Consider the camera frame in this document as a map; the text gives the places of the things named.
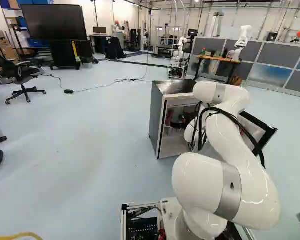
television screen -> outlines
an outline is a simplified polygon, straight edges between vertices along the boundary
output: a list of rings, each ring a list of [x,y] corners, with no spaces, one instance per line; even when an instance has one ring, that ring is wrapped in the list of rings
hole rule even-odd
[[[79,5],[21,4],[29,35],[38,40],[87,40]]]

black bag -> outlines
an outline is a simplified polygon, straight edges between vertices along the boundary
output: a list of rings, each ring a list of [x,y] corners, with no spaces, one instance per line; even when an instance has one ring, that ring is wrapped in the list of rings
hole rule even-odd
[[[124,54],[124,51],[121,48],[119,39],[117,37],[112,37],[107,45],[106,55],[107,59],[124,59],[127,55]]]

floor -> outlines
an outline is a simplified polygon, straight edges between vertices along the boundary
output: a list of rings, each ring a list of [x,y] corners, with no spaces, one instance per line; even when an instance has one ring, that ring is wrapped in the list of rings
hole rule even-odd
[[[130,58],[144,61],[144,55]],[[164,80],[167,69],[101,61],[91,69],[46,69],[75,91],[119,78]],[[116,83],[66,95],[56,78],[26,84],[45,89],[5,104],[14,84],[0,85],[0,235],[32,231],[45,240],[120,237],[123,203],[173,197],[174,158],[156,160],[148,138],[151,83]],[[279,190],[282,216],[256,239],[300,240],[300,97],[248,87],[248,112],[278,128],[264,150]]]

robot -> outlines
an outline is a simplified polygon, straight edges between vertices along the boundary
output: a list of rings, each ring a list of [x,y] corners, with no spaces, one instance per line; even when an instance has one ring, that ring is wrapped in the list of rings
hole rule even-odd
[[[298,43],[300,42],[300,31],[296,34],[296,36],[292,37],[290,43]]]
[[[184,59],[184,45],[188,42],[185,37],[180,37],[178,44],[173,46],[177,50],[172,53],[170,65],[168,66],[168,77],[175,79],[184,79],[187,73],[188,60]]]
[[[237,50],[231,50],[227,57],[233,60],[238,61],[241,51],[247,46],[248,44],[248,32],[251,30],[250,25],[241,26],[241,36],[239,40],[234,44],[236,48],[239,48]]]
[[[198,82],[193,95],[215,104],[235,118],[249,105],[244,88],[216,82]],[[223,161],[188,152],[177,158],[172,170],[176,198],[160,201],[168,240],[214,240],[228,221],[256,230],[268,230],[280,218],[278,191],[261,162],[243,141],[238,127],[225,115],[208,110],[202,128]],[[184,138],[198,140],[194,119]]]
[[[184,45],[188,42],[188,39],[186,39],[184,36],[180,37],[178,44],[174,44],[174,46],[178,47],[178,51],[173,52],[173,57],[171,59],[171,64],[173,64],[174,67],[179,67],[180,62],[184,58]]]

black chair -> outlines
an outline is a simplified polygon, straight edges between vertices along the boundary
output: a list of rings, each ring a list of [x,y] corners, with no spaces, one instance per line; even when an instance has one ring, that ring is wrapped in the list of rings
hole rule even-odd
[[[28,93],[43,93],[46,94],[45,90],[37,90],[36,87],[32,88],[25,88],[24,84],[29,82],[31,79],[37,78],[38,76],[44,74],[43,70],[40,70],[35,67],[30,67],[30,61],[23,61],[18,64],[14,64],[13,61],[15,59],[5,59],[0,55],[0,77],[6,77],[13,79],[12,81],[17,84],[21,85],[22,90],[14,91],[12,93],[12,97],[7,98],[5,100],[5,104],[9,105],[10,100],[19,97],[20,95],[24,94],[26,101],[28,103],[31,102]]]

